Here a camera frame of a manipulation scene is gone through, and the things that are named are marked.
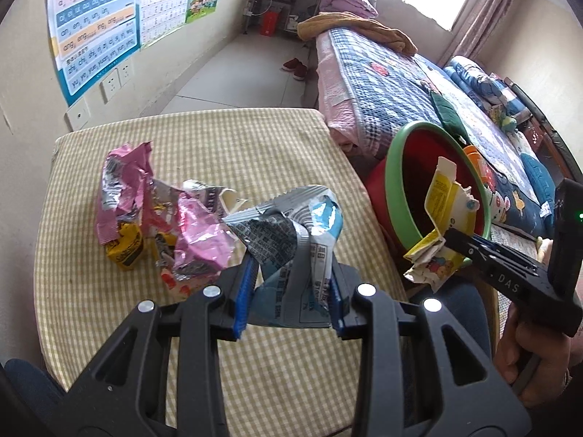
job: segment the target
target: white floor tile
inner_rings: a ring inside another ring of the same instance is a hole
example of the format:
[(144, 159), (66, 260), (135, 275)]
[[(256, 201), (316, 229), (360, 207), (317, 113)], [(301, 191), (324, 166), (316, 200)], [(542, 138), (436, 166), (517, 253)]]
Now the white floor tile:
[(301, 96), (304, 94), (305, 82), (295, 80), (290, 75), (280, 106), (285, 108), (301, 108)]
[(236, 108), (222, 103), (208, 102), (206, 100), (197, 100), (195, 98), (174, 97), (166, 108), (162, 110), (161, 115), (167, 113), (197, 112), (200, 110), (220, 110), (223, 108)]
[(237, 107), (280, 106), (290, 77), (281, 66), (293, 57), (305, 63), (307, 51), (302, 46), (294, 39), (241, 34), (202, 67), (178, 95)]

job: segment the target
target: green rim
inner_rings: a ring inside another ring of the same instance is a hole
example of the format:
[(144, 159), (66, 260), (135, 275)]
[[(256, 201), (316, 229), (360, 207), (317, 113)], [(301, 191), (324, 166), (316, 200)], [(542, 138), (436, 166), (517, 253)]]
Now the green rim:
[(409, 211), (409, 205), (407, 205), (402, 175), (404, 145), (409, 135), (415, 130), (433, 131), (436, 135), (439, 135), (447, 141), (456, 151), (457, 155), (459, 155), (460, 159), (464, 160), (478, 186), (480, 205), (484, 209), (484, 232), (482, 236), (484, 238), (490, 238), (490, 226), (492, 224), (490, 219), (490, 204), (486, 202), (486, 190), (482, 184), (482, 180), (477, 175), (476, 169), (474, 169), (459, 144), (443, 128), (433, 123), (419, 121), (409, 123), (396, 134), (389, 147), (385, 167), (385, 194), (387, 197), (389, 218), (391, 219), (393, 230), (403, 247), (408, 251), (422, 240), (421, 232), (413, 221), (413, 217)]

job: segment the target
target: silver screw head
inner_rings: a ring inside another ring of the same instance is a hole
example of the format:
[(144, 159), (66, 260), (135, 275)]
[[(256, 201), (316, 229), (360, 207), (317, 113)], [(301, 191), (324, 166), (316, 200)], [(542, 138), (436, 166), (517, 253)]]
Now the silver screw head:
[(207, 297), (217, 297), (220, 294), (220, 287), (207, 286), (202, 290), (202, 293)]
[(138, 304), (138, 311), (140, 312), (151, 312), (154, 310), (154, 303), (148, 299), (148, 300), (142, 300), (142, 302), (140, 302)]
[(441, 302), (435, 297), (429, 297), (423, 301), (423, 307), (425, 307), (429, 312), (439, 312), (441, 311)]
[(377, 292), (375, 286), (369, 283), (362, 283), (360, 286), (356, 288), (361, 296), (371, 297)]

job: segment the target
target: brown towel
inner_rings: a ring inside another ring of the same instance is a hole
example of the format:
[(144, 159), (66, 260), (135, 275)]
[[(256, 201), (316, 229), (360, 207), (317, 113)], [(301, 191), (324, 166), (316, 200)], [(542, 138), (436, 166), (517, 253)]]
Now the brown towel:
[(349, 12), (320, 13), (299, 23), (297, 35), (301, 40), (307, 41), (332, 28), (351, 28), (362, 36), (405, 56), (417, 54), (417, 46), (404, 32), (387, 28), (378, 21), (367, 20)]

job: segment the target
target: blue checkered bedsheet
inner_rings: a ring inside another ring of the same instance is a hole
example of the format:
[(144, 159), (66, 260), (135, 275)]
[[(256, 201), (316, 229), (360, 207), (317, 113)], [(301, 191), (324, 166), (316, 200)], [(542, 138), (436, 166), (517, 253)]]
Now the blue checkered bedsheet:
[(363, 153), (383, 159), (395, 134), (409, 122), (441, 126), (419, 83), (426, 75), (413, 59), (347, 28), (330, 30), (330, 39), (353, 101)]
[(509, 139), (446, 76), (435, 70), (426, 73), (423, 63), (419, 65), (415, 59), (399, 55), (347, 28), (332, 29), (330, 39), (352, 99), (363, 154), (383, 159), (395, 134), (409, 122), (425, 120), (441, 126), (420, 82), (430, 80), (456, 108), (472, 144), (499, 172), (537, 202), (522, 161)]

